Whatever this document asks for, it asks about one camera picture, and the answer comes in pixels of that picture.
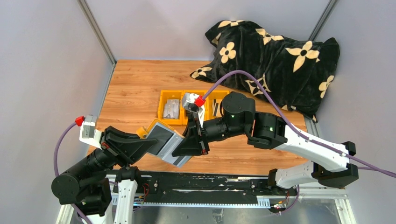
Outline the yellow leather card holder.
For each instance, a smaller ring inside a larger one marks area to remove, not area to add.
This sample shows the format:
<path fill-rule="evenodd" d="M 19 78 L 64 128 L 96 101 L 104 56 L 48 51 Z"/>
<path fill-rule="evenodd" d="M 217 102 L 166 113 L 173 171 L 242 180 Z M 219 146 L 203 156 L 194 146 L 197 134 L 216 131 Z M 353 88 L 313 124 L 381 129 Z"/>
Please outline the yellow leather card holder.
<path fill-rule="evenodd" d="M 159 119 L 154 119 L 148 127 L 140 127 L 136 134 L 142 139 L 156 140 L 157 143 L 148 150 L 148 153 L 177 168 L 181 168 L 192 158 L 189 155 L 172 155 L 184 137 Z"/>

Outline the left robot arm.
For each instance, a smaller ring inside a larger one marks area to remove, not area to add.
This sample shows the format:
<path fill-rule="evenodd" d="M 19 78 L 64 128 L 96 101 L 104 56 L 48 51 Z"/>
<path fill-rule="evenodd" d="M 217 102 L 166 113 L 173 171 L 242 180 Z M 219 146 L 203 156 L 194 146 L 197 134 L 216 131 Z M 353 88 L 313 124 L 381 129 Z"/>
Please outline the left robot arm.
<path fill-rule="evenodd" d="M 70 124 L 58 139 L 54 150 L 55 178 L 51 190 L 61 205 L 71 205 L 86 224 L 131 224 L 134 199 L 142 188 L 148 192 L 140 170 L 133 164 L 158 141 L 142 139 L 113 127 L 95 130 L 89 143 L 97 148 L 75 165 L 60 173 L 58 151 L 66 134 L 82 124 Z"/>

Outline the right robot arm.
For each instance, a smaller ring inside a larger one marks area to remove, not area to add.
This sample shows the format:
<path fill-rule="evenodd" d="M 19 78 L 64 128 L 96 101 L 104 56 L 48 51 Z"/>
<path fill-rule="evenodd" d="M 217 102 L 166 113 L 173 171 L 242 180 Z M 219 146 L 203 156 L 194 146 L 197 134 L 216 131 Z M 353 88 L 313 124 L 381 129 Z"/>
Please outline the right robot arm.
<path fill-rule="evenodd" d="M 227 94 L 221 105 L 220 118 L 200 122 L 194 112 L 188 114 L 183 140 L 172 152 L 174 157 L 206 155 L 210 142 L 245 135 L 255 148 L 291 152 L 307 159 L 298 166 L 270 170 L 266 184 L 273 195 L 299 184 L 317 182 L 343 188 L 358 180 L 358 168 L 349 161 L 356 153 L 354 143 L 331 143 L 288 125 L 279 116 L 257 112 L 255 101 L 241 93 Z"/>

